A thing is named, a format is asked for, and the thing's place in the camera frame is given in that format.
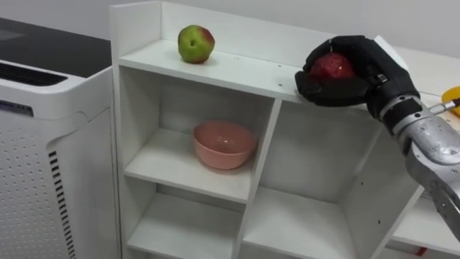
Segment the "black top panel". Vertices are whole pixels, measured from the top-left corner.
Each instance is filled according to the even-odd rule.
[[[111,65],[110,51],[108,40],[0,18],[0,62],[87,78]]]

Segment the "perforated panel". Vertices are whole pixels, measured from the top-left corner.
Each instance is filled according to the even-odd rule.
[[[2,127],[0,258],[69,258],[59,206],[49,155],[39,136]]]

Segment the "bowl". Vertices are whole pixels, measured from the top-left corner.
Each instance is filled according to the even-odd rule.
[[[257,144],[249,130],[221,120],[198,125],[193,136],[195,151],[201,162],[221,170],[241,166],[252,155]]]

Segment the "red apple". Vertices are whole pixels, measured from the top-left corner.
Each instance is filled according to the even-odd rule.
[[[318,81],[324,81],[330,78],[352,77],[354,70],[351,63],[343,55],[328,53],[315,61],[310,74]]]

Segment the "air purifier vent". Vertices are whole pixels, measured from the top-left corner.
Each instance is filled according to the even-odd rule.
[[[67,79],[51,73],[0,63],[0,78],[31,86],[52,86]]]
[[[58,153],[56,151],[53,151],[48,154],[48,157],[50,158],[50,165],[52,168],[52,180],[55,184],[57,204],[59,206],[60,218],[63,223],[65,243],[67,244],[69,258],[76,259],[75,248],[73,246],[72,230],[70,229],[69,215],[65,203],[64,186],[58,165]]]

